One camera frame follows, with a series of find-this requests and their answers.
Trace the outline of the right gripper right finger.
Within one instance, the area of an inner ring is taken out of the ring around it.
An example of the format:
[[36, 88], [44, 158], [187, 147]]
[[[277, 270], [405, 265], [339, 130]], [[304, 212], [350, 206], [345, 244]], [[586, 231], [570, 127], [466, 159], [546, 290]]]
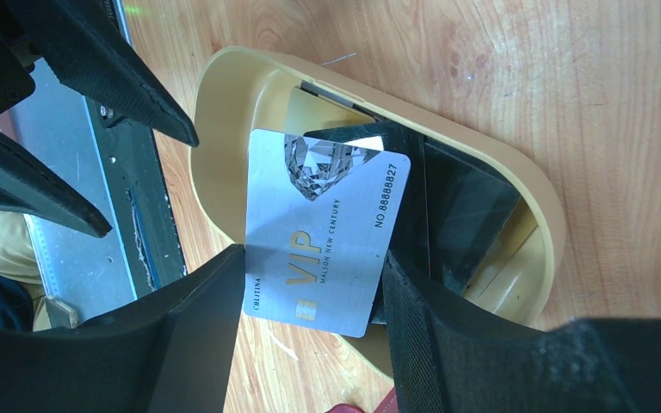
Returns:
[[388, 255], [386, 326], [403, 412], [661, 412], [661, 319], [540, 331]]

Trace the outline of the silver VIP card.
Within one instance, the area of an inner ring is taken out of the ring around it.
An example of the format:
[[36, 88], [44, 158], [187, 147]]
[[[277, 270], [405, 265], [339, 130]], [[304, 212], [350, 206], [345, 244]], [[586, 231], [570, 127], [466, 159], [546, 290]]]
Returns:
[[252, 131], [244, 312], [364, 336], [410, 172], [401, 153]]

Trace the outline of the beige oval tray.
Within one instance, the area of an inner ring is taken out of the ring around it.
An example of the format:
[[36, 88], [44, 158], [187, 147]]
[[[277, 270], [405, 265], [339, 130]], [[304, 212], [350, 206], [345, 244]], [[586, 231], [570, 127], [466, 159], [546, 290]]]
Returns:
[[398, 374], [415, 302], [526, 334], [551, 291], [563, 209], [516, 149], [290, 55], [227, 47], [199, 83], [196, 199], [246, 251], [244, 312], [343, 336]]

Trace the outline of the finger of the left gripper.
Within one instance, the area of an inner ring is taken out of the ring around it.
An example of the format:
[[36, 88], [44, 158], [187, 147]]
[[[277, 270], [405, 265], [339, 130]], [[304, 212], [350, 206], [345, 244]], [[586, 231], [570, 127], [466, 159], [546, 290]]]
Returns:
[[90, 99], [196, 147], [192, 120], [97, 1], [8, 1], [58, 80]]
[[112, 230], [95, 206], [1, 132], [0, 211], [34, 215], [93, 237]]

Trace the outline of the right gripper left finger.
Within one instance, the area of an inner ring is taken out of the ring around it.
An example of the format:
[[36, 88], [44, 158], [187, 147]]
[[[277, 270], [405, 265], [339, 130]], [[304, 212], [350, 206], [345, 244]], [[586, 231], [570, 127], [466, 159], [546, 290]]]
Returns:
[[74, 329], [0, 330], [0, 412], [221, 412], [244, 271], [233, 244]]

